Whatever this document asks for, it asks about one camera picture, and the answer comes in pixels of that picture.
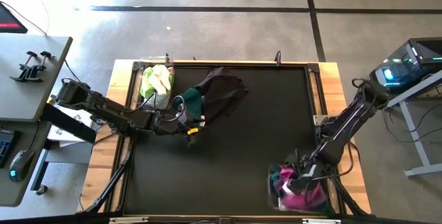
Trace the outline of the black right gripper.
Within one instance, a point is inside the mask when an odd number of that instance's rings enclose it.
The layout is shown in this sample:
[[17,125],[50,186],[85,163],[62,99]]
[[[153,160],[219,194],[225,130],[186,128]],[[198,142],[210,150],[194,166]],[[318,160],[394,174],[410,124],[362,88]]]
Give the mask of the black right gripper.
[[312,192],[318,185],[317,178],[322,175],[323,163],[317,155],[291,153],[288,155],[288,166],[294,170],[294,174],[285,181],[286,195],[299,192],[300,198],[308,200],[309,192]]

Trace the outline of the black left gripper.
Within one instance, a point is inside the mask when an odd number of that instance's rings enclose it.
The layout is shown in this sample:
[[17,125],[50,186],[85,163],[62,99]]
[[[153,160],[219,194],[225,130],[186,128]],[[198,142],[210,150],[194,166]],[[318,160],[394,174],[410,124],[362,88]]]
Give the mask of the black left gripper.
[[192,147],[196,143],[196,138],[193,134],[197,133],[205,124],[204,115],[195,118],[192,114],[185,111],[181,115],[176,115],[169,120],[163,117],[156,118],[153,124],[153,133],[159,136],[175,134],[187,136],[187,147]]

